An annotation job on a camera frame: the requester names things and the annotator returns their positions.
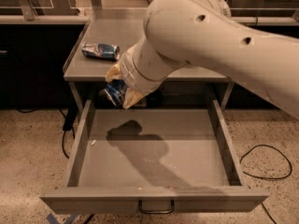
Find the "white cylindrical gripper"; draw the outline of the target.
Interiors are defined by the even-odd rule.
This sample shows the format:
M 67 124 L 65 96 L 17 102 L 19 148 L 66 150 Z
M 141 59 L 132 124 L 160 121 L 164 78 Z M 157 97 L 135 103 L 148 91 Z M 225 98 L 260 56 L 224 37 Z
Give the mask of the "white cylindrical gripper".
M 124 94 L 122 107 L 136 105 L 147 94 L 157 90 L 167 77 L 183 66 L 159 54 L 144 36 L 126 50 L 119 63 L 112 65 L 106 73 L 106 82 L 123 79 L 129 87 Z

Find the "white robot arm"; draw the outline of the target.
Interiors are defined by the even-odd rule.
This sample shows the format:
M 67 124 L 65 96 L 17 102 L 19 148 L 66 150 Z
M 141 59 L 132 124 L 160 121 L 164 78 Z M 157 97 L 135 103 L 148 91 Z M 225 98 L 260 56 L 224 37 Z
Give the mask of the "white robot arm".
M 174 71 L 200 66 L 230 78 L 299 118 L 299 42 L 230 19 L 224 0 L 153 0 L 143 35 L 106 74 L 128 86 L 124 108 L 157 90 Z

